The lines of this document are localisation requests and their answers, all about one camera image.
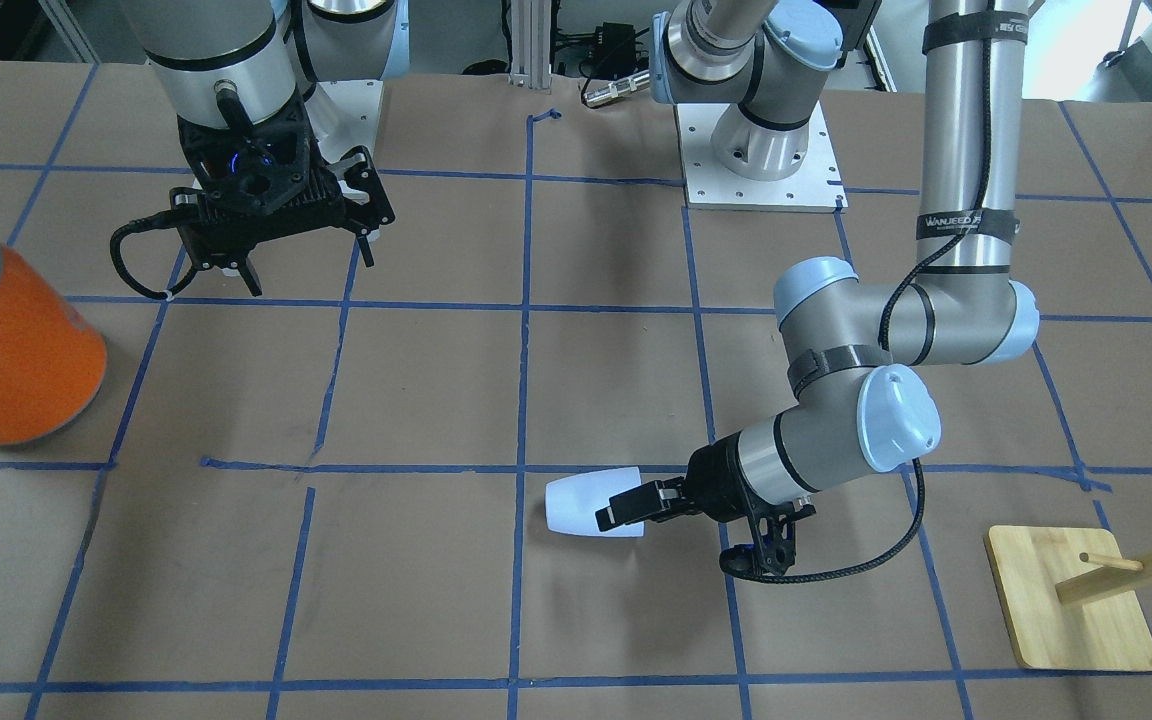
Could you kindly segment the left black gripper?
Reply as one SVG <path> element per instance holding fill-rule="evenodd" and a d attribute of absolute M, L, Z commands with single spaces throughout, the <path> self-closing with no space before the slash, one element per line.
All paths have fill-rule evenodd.
<path fill-rule="evenodd" d="M 598 532 L 644 532 L 646 524 L 684 515 L 707 515 L 718 523 L 745 520 L 751 541 L 719 553 L 719 569 L 746 582 L 806 582 L 788 574 L 796 562 L 797 521 L 817 514 L 809 500 L 770 503 L 756 497 L 736 456 L 736 444 L 718 442 L 694 452 L 685 475 L 643 483 L 609 498 L 594 511 Z"/>

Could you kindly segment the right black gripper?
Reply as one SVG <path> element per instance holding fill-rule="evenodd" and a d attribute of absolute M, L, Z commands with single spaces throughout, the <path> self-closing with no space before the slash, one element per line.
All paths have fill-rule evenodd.
<path fill-rule="evenodd" d="M 396 213 L 365 146 L 335 164 L 317 146 L 305 104 L 289 100 L 273 118 L 242 129 L 210 128 L 179 118 L 179 141 L 198 190 L 174 206 L 194 215 L 179 228 L 194 270 L 236 270 L 247 291 L 262 296 L 248 255 L 262 242 L 334 227 L 355 234 L 361 263 L 376 266 L 370 233 Z"/>

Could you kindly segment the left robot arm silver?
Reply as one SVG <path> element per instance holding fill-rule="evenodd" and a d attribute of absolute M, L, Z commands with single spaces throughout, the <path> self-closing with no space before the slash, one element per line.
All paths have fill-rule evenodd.
<path fill-rule="evenodd" d="M 644 521 L 707 515 L 744 520 L 751 541 L 719 555 L 733 578 L 804 584 L 851 577 L 890 561 L 918 533 L 923 507 L 874 559 L 791 574 L 796 521 L 810 498 L 918 462 L 942 425 L 916 367 L 1005 363 L 1036 340 L 1036 296 L 1010 275 L 1018 179 L 1021 81 L 1030 14 L 1024 1 L 932 1 L 922 40 L 925 129 L 916 264 L 897 285 L 867 285 L 838 258 L 799 262 L 776 279 L 776 327 L 795 406 L 695 450 L 684 475 L 636 471 L 576 479 L 547 521 L 573 533 L 641 535 Z M 748 179 L 790 176 L 790 156 L 756 161 L 755 146 L 804 151 L 824 77 L 844 50 L 829 3 L 685 1 L 653 29 L 653 94 L 662 103 L 728 105 L 713 147 Z"/>

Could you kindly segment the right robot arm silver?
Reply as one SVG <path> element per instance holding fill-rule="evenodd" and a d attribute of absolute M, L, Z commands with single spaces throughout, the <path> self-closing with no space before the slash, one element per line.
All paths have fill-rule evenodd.
<path fill-rule="evenodd" d="M 260 243 L 321 228 L 355 237 L 365 266 L 371 238 L 396 219 L 361 119 L 329 85 L 364 86 L 410 68 L 406 1 L 126 1 L 132 32 L 177 118 L 195 184 L 173 188 L 169 209 L 111 234 L 111 264 L 146 300 L 174 300 L 197 273 L 262 285 L 250 262 Z M 189 259 L 156 291 L 127 268 L 122 247 L 174 229 Z"/>

